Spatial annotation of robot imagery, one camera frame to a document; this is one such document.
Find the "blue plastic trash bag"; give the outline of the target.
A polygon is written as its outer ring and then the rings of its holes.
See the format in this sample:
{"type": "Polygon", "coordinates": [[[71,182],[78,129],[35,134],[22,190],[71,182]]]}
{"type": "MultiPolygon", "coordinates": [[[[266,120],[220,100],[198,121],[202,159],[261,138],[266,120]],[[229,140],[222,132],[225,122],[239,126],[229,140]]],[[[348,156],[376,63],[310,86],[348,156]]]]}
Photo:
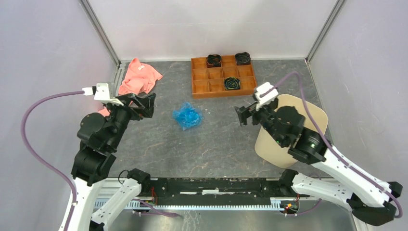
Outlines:
{"type": "Polygon", "coordinates": [[[189,102],[181,104],[179,109],[172,112],[173,119],[180,125],[182,130],[188,130],[201,125],[203,116],[200,110],[193,107],[189,102]]]}

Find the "beige plastic trash bin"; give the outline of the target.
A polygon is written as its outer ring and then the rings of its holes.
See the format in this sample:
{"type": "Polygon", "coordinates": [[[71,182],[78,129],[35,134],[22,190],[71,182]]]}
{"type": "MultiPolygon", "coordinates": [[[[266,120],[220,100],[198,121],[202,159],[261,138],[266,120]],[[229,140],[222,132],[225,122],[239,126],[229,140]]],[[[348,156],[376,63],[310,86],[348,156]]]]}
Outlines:
{"type": "MultiPolygon", "coordinates": [[[[281,94],[277,97],[278,99],[278,107],[281,108],[283,106],[293,106],[297,110],[297,112],[305,117],[304,127],[317,131],[311,119],[309,118],[308,114],[303,105],[303,101],[301,98],[289,95],[289,94],[281,94]]],[[[315,106],[312,103],[306,102],[307,108],[312,115],[313,119],[315,120],[316,124],[320,128],[320,130],[325,133],[327,126],[328,126],[328,116],[327,114],[318,106],[315,106]]],[[[267,162],[280,167],[280,168],[289,168],[296,162],[290,154],[288,154],[289,148],[281,148],[279,145],[274,141],[274,139],[269,135],[269,133],[264,129],[260,128],[257,140],[255,142],[255,153],[266,160],[267,162]]]]}

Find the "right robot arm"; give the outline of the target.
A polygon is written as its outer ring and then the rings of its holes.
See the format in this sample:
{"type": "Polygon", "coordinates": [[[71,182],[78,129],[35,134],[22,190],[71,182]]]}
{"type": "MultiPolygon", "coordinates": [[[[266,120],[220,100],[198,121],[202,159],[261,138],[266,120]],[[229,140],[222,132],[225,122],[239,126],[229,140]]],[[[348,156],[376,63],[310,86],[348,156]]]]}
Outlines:
{"type": "Polygon", "coordinates": [[[255,151],[284,169],[278,183],[281,195],[306,194],[329,201],[372,226],[402,217],[398,198],[403,186],[372,176],[341,154],[322,133],[307,102],[301,107],[282,106],[275,99],[266,104],[236,107],[235,111],[241,126],[245,126],[249,118],[253,125],[261,126],[255,151]],[[321,182],[292,170],[290,159],[329,174],[337,184],[321,182]]]}

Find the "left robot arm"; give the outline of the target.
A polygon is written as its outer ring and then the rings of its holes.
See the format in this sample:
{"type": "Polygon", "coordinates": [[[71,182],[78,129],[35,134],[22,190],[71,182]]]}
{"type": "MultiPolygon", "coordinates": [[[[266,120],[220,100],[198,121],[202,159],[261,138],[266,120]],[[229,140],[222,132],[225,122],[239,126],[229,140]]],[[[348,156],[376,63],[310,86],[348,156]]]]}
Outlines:
{"type": "Polygon", "coordinates": [[[91,113],[82,119],[77,133],[80,148],[71,171],[76,191],[71,196],[73,202],[67,207],[60,230],[107,231],[134,197],[146,196],[151,191],[150,175],[134,169],[113,196],[100,209],[94,210],[129,122],[151,118],[155,98],[155,93],[144,97],[130,93],[102,99],[109,115],[91,113]]]}

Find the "pink cloth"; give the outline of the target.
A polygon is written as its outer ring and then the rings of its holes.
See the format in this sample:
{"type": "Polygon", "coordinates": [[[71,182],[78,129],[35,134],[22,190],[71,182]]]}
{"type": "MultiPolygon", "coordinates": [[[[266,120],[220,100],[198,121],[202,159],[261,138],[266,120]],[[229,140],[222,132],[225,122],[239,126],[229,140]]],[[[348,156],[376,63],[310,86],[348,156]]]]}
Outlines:
{"type": "MultiPolygon", "coordinates": [[[[151,65],[142,63],[139,59],[134,58],[128,65],[128,70],[119,86],[117,96],[136,94],[141,97],[151,94],[156,82],[162,77],[162,74],[151,65]]],[[[103,109],[97,112],[97,116],[101,118],[108,118],[109,114],[108,103],[103,104],[103,109]]]]}

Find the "black yellow rolled sock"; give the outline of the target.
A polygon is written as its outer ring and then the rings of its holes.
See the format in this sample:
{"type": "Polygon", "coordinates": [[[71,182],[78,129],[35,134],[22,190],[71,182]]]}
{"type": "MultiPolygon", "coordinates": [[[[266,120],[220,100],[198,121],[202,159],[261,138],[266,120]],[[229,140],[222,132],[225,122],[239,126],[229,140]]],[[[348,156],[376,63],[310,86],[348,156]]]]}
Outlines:
{"type": "Polygon", "coordinates": [[[240,90],[241,81],[236,77],[228,77],[224,79],[225,90],[240,90]]]}

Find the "wooden compartment tray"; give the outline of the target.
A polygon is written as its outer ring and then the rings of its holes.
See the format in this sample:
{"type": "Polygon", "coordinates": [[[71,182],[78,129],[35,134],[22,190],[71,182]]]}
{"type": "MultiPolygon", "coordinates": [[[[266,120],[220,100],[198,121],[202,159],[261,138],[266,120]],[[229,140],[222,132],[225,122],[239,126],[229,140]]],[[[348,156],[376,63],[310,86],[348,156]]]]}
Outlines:
{"type": "Polygon", "coordinates": [[[253,64],[237,65],[234,55],[222,55],[219,67],[207,67],[206,57],[191,58],[191,88],[195,99],[244,96],[257,87],[253,64]],[[239,88],[229,90],[225,80],[239,81],[239,88]]]}

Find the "black rolled sock right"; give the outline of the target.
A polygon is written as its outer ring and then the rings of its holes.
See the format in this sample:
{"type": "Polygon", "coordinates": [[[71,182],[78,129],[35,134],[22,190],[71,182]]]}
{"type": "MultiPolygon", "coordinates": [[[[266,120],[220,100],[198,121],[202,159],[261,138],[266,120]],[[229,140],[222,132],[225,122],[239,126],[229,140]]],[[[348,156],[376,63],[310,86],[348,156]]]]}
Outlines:
{"type": "Polygon", "coordinates": [[[234,55],[236,65],[250,65],[251,56],[248,52],[240,52],[234,55]]]}

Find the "black rolled sock left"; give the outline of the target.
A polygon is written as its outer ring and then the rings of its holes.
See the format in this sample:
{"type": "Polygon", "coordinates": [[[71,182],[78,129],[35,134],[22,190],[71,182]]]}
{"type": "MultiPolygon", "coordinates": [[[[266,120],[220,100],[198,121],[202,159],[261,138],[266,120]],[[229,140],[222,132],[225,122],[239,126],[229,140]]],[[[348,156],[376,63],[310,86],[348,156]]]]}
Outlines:
{"type": "Polygon", "coordinates": [[[206,58],[206,67],[221,67],[222,57],[219,54],[210,54],[206,58]]]}

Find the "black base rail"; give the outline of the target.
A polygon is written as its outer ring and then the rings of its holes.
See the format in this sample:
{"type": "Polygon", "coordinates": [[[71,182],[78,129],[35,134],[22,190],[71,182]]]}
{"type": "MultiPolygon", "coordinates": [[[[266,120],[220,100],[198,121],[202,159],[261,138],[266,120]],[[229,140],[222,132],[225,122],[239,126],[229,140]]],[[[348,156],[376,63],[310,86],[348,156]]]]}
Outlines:
{"type": "Polygon", "coordinates": [[[275,178],[156,178],[143,183],[139,196],[156,205],[268,205],[298,194],[275,178]]]}

